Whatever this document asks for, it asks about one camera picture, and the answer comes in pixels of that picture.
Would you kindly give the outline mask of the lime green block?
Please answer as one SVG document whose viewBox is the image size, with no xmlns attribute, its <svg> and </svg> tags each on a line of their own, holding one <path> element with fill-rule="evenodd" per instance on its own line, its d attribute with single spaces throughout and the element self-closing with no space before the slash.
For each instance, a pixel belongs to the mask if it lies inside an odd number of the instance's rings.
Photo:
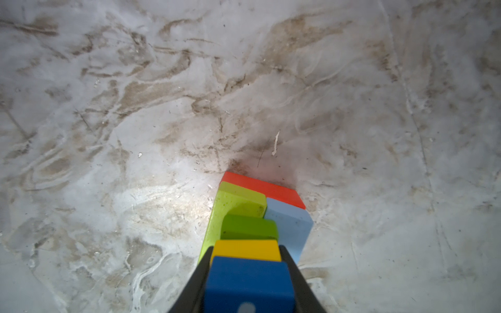
<svg viewBox="0 0 501 313">
<path fill-rule="evenodd" d="M 262 218 L 266 209 L 267 202 L 264 194 L 226 181 L 221 182 L 207 224 L 198 262 L 202 260 L 206 250 L 220 239 L 225 216 L 231 214 Z"/>
</svg>

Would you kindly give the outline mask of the small yellow cube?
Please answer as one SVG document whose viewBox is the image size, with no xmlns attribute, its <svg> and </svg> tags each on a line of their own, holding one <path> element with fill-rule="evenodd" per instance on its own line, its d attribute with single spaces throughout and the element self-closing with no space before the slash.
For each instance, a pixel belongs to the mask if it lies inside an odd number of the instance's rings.
<svg viewBox="0 0 501 313">
<path fill-rule="evenodd" d="M 210 265 L 215 257 L 242 258 L 269 262 L 281 262 L 278 242 L 267 240 L 218 240 L 211 255 Z"/>
</svg>

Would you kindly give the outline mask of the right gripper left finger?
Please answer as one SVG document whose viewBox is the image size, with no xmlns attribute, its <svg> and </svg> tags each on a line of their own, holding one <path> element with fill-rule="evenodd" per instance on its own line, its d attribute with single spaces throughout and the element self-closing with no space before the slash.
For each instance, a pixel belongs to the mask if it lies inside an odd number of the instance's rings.
<svg viewBox="0 0 501 313">
<path fill-rule="evenodd" d="M 201 313 L 213 246 L 209 247 L 168 313 Z"/>
</svg>

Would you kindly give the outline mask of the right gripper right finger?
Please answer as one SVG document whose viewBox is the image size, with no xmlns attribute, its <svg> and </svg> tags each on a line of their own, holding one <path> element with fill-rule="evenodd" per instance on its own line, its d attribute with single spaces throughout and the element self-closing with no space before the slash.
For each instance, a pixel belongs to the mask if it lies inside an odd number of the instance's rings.
<svg viewBox="0 0 501 313">
<path fill-rule="evenodd" d="M 282 261 L 287 264 L 295 294 L 294 313 L 326 313 L 284 245 L 279 245 Z"/>
</svg>

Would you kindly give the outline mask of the light blue block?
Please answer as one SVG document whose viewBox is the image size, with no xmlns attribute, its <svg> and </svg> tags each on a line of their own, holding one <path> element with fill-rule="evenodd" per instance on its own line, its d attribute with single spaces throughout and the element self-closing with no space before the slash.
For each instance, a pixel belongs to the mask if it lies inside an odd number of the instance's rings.
<svg viewBox="0 0 501 313">
<path fill-rule="evenodd" d="M 287 248 L 296 264 L 300 263 L 302 252 L 314 226 L 309 213 L 300 207 L 267 198 L 264 218 L 275 222 L 279 233 L 278 244 Z"/>
</svg>

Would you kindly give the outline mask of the small green cube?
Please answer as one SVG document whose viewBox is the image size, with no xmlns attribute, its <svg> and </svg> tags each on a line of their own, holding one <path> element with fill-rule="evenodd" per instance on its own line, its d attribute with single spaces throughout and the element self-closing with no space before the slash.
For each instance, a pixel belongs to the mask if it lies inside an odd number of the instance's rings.
<svg viewBox="0 0 501 313">
<path fill-rule="evenodd" d="M 223 219 L 221 240 L 279 240 L 277 225 L 272 220 L 243 215 L 227 215 Z"/>
</svg>

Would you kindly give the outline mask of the blue number six cube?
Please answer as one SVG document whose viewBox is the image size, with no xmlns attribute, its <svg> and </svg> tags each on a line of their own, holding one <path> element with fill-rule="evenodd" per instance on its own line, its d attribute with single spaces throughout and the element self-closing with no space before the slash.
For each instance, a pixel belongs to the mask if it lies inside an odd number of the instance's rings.
<svg viewBox="0 0 501 313">
<path fill-rule="evenodd" d="M 293 312 L 296 300 L 284 262 L 216 256 L 204 293 L 204 312 Z"/>
</svg>

